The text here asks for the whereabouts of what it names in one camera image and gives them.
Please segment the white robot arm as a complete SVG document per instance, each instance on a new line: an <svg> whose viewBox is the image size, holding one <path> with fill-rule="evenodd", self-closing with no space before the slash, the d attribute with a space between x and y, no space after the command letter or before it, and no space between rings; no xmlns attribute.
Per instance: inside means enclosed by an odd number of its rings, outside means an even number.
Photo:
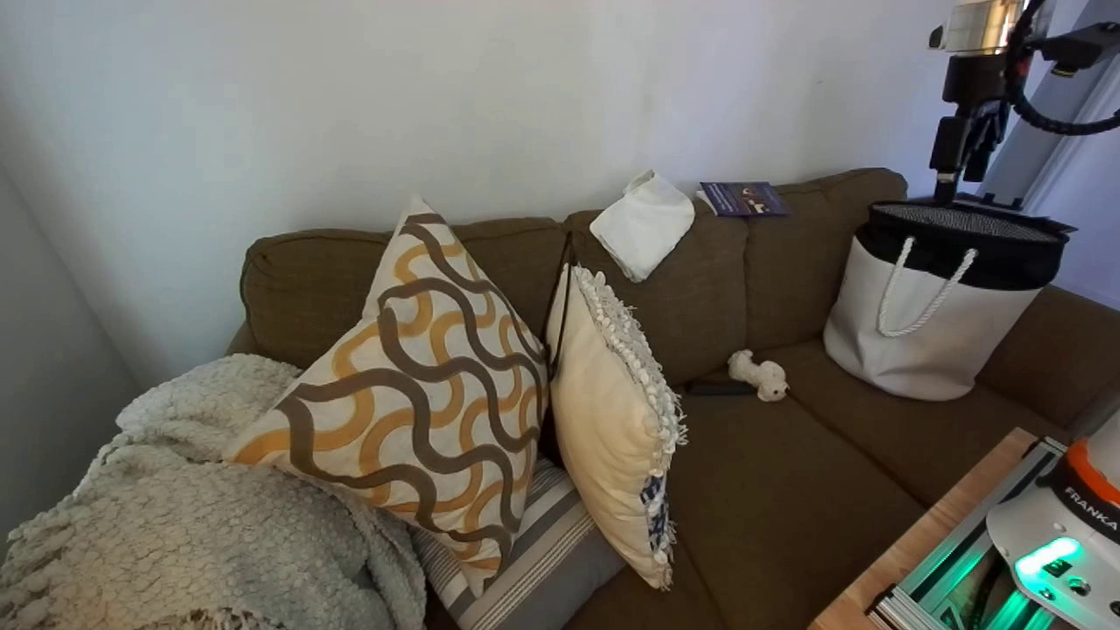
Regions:
<svg viewBox="0 0 1120 630"><path fill-rule="evenodd" d="M1120 411L988 509L1016 586L1073 630L1120 630Z"/></svg>

